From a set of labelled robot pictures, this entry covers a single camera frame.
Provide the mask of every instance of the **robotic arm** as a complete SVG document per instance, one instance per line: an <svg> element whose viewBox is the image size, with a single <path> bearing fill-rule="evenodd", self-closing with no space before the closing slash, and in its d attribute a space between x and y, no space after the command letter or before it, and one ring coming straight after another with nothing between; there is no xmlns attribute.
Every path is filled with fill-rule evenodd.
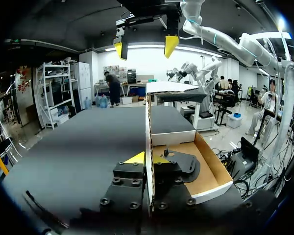
<svg viewBox="0 0 294 235"><path fill-rule="evenodd" d="M192 78L197 81L198 85L201 86L202 79L211 72L211 77L213 80L205 87L205 92L207 94L214 88L215 84L219 82L219 77L217 75L218 68L221 66L222 62L215 56L212 57L212 63L208 64L204 68L198 71L197 66L193 63L185 62L181 70L178 71L177 68L174 68L170 73L167 73L169 76L168 81L170 81L175 75L177 75L177 81L179 82L183 77L190 74Z"/></svg>

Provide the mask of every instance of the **bolt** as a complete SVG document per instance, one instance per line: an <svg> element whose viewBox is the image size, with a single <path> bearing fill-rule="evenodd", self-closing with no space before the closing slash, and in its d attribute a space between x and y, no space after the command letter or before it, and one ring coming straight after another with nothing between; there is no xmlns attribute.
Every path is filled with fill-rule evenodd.
<svg viewBox="0 0 294 235"><path fill-rule="evenodd" d="M163 184L163 180L158 180L157 184L159 184L159 185Z"/></svg>
<svg viewBox="0 0 294 235"><path fill-rule="evenodd" d="M119 185L119 184L121 184L121 179L120 178L118 178L118 177L115 177L115 178L113 178L113 180L112 180L112 183L114 184L114 185Z"/></svg>
<svg viewBox="0 0 294 235"><path fill-rule="evenodd" d="M177 177L174 182L176 182L177 184L181 184L183 182L181 177Z"/></svg>
<svg viewBox="0 0 294 235"><path fill-rule="evenodd" d="M106 206L110 203L110 200L108 198L101 198L100 204L103 206Z"/></svg>
<svg viewBox="0 0 294 235"><path fill-rule="evenodd" d="M193 198L188 199L187 200L187 205L188 206L194 206L194 205L196 205L196 200L193 199Z"/></svg>
<svg viewBox="0 0 294 235"><path fill-rule="evenodd" d="M140 180L136 180L136 179L132 180L132 185L133 186L138 186L140 184L141 184L141 181Z"/></svg>
<svg viewBox="0 0 294 235"><path fill-rule="evenodd" d="M135 210L135 209L137 209L139 207L139 205L138 205L138 203L136 203L136 202L132 202L130 205L129 205L129 208L131 209L131 210Z"/></svg>
<svg viewBox="0 0 294 235"><path fill-rule="evenodd" d="M246 206L247 208L251 207L252 205L253 205L252 202L247 202L247 203L245 204L245 206Z"/></svg>
<svg viewBox="0 0 294 235"><path fill-rule="evenodd" d="M165 210L166 208L168 208L168 205L165 202L159 203L158 209Z"/></svg>

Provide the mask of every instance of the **black table surface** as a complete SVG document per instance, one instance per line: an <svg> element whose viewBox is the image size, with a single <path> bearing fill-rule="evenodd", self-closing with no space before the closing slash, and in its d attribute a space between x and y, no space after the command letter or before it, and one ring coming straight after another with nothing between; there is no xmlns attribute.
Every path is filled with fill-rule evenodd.
<svg viewBox="0 0 294 235"><path fill-rule="evenodd" d="M152 132L193 130L173 107L152 107ZM26 190L62 221L79 217L82 207L99 211L113 168L145 150L145 108L85 110L57 127L34 145L3 181L12 200L34 219L46 225L25 203ZM202 203L212 217L241 203L235 187L223 196Z"/></svg>

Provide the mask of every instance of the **man sitting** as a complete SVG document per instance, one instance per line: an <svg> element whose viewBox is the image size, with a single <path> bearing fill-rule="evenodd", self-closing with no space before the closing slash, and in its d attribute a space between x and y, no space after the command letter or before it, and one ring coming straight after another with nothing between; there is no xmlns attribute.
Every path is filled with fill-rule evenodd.
<svg viewBox="0 0 294 235"><path fill-rule="evenodd" d="M270 91L266 92L258 102L264 104L264 109L268 109L272 112L277 112L280 109L280 101L278 95L275 93L275 81L273 79L270 80ZM254 113L251 126L249 130L246 131L246 135L254 135L258 121L262 120L264 116L264 109ZM273 126L276 124L276 120L270 116L266 116L265 120L267 121L267 126L264 133L263 143L267 142L269 134L271 133Z"/></svg>

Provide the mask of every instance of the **ceiling light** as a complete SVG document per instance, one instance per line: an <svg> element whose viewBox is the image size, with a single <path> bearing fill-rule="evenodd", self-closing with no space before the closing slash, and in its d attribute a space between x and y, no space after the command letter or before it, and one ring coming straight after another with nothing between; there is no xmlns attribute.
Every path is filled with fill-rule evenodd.
<svg viewBox="0 0 294 235"><path fill-rule="evenodd" d="M127 48L131 49L131 48L164 48L164 47L165 47L164 45L131 45L131 46L128 46ZM213 52L191 48L191 47L176 47L175 49L193 51L193 52L208 54L208 55L212 55L216 57L222 57L222 55L219 55ZM105 51L113 51L113 50L116 50L116 49L113 47L113 48L108 48Z"/></svg>
<svg viewBox="0 0 294 235"><path fill-rule="evenodd" d="M11 86L7 89L7 91L5 92L5 94L8 94L9 90L11 89Z"/></svg>
<svg viewBox="0 0 294 235"><path fill-rule="evenodd" d="M283 18L280 18L279 19L279 23L278 23L278 30L282 32L283 29L284 29L284 27L285 27L284 19Z"/></svg>
<svg viewBox="0 0 294 235"><path fill-rule="evenodd" d="M269 76L269 73L267 73L266 71L264 71L263 69L259 69L260 72L262 72L263 74Z"/></svg>
<svg viewBox="0 0 294 235"><path fill-rule="evenodd" d="M283 32L282 35L285 39L292 39L289 33ZM250 35L250 37L253 39L281 38L281 33L280 32L256 33L256 34Z"/></svg>

